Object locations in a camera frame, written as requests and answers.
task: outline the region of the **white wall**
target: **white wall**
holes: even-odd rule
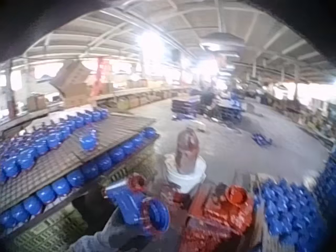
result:
[[[31,92],[48,94],[58,92],[58,90],[49,84],[49,81],[37,83],[34,77],[22,72],[22,88],[14,92],[16,102],[27,104],[27,98]],[[2,93],[0,93],[0,105],[1,109],[7,106],[6,96]]]

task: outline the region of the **worker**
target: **worker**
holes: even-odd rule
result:
[[[216,95],[212,87],[207,88],[201,95],[201,112],[205,117],[216,116]]]
[[[150,241],[141,227],[126,225],[117,208],[102,231],[81,237],[67,252],[141,251]]]

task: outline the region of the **person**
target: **person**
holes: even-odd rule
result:
[[[102,231],[81,237],[67,252],[141,251],[150,241],[150,237],[143,235],[141,227],[126,225],[117,208]]]

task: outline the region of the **pile of orange parts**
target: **pile of orange parts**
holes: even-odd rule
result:
[[[211,252],[252,223],[253,198],[236,185],[202,184],[190,206],[180,252]]]

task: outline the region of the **white bucket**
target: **white bucket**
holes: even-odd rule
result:
[[[206,163],[205,160],[198,156],[195,164],[195,171],[192,174],[180,174],[176,169],[175,155],[165,155],[166,164],[166,178],[168,181],[179,185],[181,188],[177,191],[179,193],[189,193],[195,185],[205,180]]]

